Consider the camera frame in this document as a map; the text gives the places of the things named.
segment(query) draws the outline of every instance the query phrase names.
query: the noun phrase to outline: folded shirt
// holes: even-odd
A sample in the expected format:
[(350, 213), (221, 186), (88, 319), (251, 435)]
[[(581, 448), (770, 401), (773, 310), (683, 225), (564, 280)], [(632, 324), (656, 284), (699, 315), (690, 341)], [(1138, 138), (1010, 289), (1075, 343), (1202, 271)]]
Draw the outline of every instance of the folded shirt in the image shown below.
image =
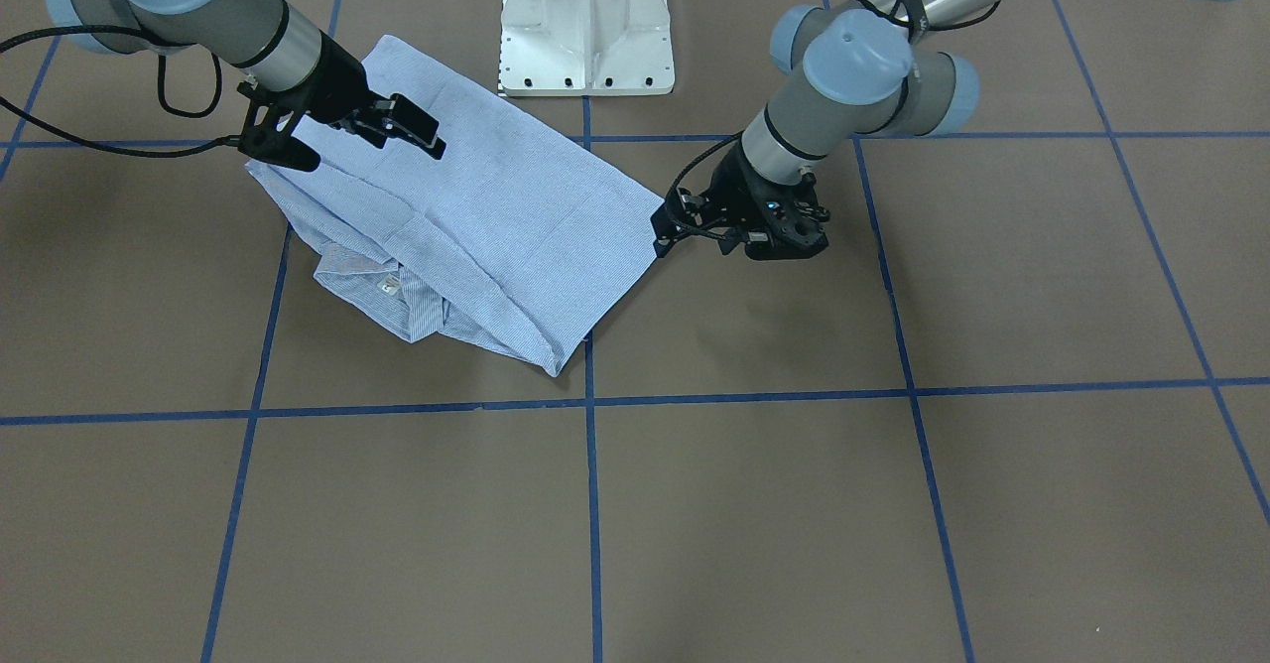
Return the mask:
[(314, 278), (406, 342), (472, 343), (559, 375), (654, 259), (660, 198), (441, 62), (384, 36), (371, 89), (441, 123), (439, 161), (304, 119), (315, 171), (249, 161), (300, 239)]

